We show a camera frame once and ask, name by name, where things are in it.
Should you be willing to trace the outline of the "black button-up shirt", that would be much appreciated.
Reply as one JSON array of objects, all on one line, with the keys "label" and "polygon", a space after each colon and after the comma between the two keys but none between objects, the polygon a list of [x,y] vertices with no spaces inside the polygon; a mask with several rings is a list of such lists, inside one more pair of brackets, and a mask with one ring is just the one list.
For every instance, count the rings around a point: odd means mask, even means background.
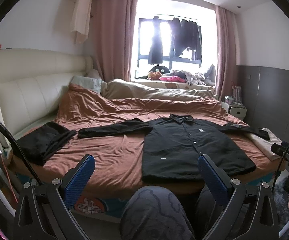
[{"label": "black button-up shirt", "polygon": [[254,134],[269,139],[267,131],[228,122],[219,125],[190,115],[171,114],[167,118],[124,122],[82,128],[80,139],[134,135],[143,133],[142,181],[150,184],[197,183],[202,180],[198,158],[207,154],[217,167],[230,177],[245,175],[256,169],[230,135]]}]

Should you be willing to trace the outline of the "folded black clothes pile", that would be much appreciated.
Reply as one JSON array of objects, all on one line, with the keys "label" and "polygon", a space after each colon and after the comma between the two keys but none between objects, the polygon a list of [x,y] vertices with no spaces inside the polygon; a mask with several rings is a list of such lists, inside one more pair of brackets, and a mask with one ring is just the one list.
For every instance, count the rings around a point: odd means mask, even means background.
[{"label": "folded black clothes pile", "polygon": [[35,165],[44,166],[46,161],[62,149],[75,135],[69,130],[50,121],[17,140],[26,159]]}]

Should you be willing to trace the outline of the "pile of clothes on sill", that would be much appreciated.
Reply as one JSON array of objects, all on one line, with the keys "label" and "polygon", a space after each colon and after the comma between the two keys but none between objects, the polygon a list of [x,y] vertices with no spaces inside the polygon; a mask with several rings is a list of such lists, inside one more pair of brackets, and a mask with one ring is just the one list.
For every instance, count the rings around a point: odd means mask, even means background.
[{"label": "pile of clothes on sill", "polygon": [[173,75],[183,78],[189,85],[215,86],[215,66],[179,67],[171,70]]}]

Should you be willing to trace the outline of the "cream folded garment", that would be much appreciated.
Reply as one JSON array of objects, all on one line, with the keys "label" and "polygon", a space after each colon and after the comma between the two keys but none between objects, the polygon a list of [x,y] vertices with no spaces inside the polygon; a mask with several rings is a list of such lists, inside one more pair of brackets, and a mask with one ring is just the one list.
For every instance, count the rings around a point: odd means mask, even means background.
[{"label": "cream folded garment", "polygon": [[273,144],[281,145],[282,141],[277,137],[272,131],[268,128],[262,128],[262,130],[266,131],[269,135],[269,140],[262,139],[261,137],[247,133],[246,136],[255,144],[255,146],[270,160],[274,161],[276,159],[280,159],[281,157],[272,152],[271,146]]}]

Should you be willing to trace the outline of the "brown bed sheet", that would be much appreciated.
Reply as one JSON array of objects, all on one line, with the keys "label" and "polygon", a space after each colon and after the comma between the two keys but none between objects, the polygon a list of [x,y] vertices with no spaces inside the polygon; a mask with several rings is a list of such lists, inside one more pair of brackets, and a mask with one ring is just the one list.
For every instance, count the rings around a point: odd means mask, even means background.
[{"label": "brown bed sheet", "polygon": [[[191,114],[220,125],[228,121],[239,123],[238,118],[227,114],[220,103],[210,96],[193,101],[109,100],[78,85],[71,85],[63,96],[56,121],[70,128],[88,128],[134,117],[148,121],[170,113]],[[143,186],[143,143],[142,134],[81,140],[74,137],[45,165],[34,165],[33,168],[42,181],[50,182],[63,177],[84,155],[90,154],[96,161],[96,168],[85,187],[84,196],[126,199]]]}]

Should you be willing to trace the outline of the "person's patterned trouser leg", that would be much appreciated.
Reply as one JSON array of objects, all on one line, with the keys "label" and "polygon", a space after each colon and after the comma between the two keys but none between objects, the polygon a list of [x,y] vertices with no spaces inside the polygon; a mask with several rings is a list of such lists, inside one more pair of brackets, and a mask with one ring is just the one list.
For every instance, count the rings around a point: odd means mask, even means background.
[{"label": "person's patterned trouser leg", "polygon": [[119,232],[122,239],[195,239],[181,203],[160,186],[134,193],[124,207]]}]

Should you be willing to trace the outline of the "white bedside cabinet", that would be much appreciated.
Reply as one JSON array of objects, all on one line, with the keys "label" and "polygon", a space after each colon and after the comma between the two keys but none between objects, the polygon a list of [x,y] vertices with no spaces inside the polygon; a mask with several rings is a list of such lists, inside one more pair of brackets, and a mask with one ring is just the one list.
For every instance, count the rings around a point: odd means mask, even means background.
[{"label": "white bedside cabinet", "polygon": [[243,105],[237,105],[235,103],[228,104],[228,103],[222,101],[221,106],[228,114],[235,116],[236,118],[240,119],[241,121],[244,120],[244,118],[247,114],[247,108]]}]

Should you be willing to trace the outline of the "light patterned pillow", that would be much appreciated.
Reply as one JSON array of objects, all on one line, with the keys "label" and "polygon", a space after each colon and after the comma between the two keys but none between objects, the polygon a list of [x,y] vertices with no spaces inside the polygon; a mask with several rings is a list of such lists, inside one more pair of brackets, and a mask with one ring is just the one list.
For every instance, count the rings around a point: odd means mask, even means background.
[{"label": "light patterned pillow", "polygon": [[103,81],[101,79],[75,75],[71,83],[100,94]]}]

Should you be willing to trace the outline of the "beige duvet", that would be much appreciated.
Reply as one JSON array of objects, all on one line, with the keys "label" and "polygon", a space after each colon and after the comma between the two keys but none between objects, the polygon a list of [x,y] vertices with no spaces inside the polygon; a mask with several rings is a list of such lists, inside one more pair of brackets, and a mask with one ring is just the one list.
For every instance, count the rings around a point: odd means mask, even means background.
[{"label": "beige duvet", "polygon": [[106,99],[158,99],[193,101],[214,95],[209,89],[151,88],[135,82],[114,79],[104,83],[100,95]]}]

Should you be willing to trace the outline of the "cream padded headboard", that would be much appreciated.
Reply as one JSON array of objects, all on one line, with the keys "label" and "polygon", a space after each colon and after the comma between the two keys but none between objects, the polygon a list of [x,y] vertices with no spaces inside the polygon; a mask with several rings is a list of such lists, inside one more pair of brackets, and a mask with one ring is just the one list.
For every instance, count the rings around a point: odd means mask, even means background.
[{"label": "cream padded headboard", "polygon": [[75,75],[93,68],[90,56],[50,50],[0,50],[0,120],[12,135],[53,115]]}]

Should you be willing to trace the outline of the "black plush toy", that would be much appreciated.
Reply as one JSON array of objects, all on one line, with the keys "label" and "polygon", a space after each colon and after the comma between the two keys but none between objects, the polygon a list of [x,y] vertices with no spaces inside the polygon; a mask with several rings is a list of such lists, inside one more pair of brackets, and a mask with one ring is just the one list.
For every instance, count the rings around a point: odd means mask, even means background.
[{"label": "black plush toy", "polygon": [[162,75],[164,75],[164,74],[169,74],[170,70],[169,68],[165,66],[155,65],[153,66],[153,68],[151,68],[151,70],[149,70],[149,72],[153,72],[153,73],[160,72]]}]

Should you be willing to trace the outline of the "pink right curtain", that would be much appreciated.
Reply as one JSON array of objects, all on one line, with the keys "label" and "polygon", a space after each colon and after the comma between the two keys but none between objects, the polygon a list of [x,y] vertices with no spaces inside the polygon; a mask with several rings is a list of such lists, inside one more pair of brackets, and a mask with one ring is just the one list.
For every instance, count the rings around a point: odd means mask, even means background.
[{"label": "pink right curtain", "polygon": [[219,100],[232,93],[237,84],[237,35],[236,18],[231,11],[216,6],[217,23],[217,73],[215,91]]}]

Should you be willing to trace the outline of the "pink curtain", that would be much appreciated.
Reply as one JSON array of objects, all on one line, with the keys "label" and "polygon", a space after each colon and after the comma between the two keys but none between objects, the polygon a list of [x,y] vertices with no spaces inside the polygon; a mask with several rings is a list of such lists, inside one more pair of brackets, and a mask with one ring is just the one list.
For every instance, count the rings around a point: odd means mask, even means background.
[{"label": "pink curtain", "polygon": [[215,91],[219,100],[232,93],[237,84],[237,35],[236,18],[231,11],[216,6],[217,23],[217,73]]},{"label": "pink curtain", "polygon": [[106,82],[130,80],[137,1],[93,1],[92,41],[98,71]]}]

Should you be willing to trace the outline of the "hanging cream cloth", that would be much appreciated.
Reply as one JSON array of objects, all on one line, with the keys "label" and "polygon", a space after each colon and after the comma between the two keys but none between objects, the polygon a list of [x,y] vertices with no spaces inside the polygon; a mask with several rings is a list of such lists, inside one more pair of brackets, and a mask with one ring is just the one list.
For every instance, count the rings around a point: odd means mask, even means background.
[{"label": "hanging cream cloth", "polygon": [[76,1],[70,23],[70,31],[76,35],[76,44],[84,43],[89,36],[91,6],[92,0]]}]

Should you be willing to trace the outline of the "pink left curtain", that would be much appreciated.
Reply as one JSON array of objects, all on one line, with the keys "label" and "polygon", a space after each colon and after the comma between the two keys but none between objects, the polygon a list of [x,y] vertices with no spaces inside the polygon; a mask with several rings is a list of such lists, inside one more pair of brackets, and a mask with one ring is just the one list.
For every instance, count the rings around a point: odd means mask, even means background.
[{"label": "pink left curtain", "polygon": [[98,71],[106,82],[130,80],[137,1],[93,1],[92,41]]}]

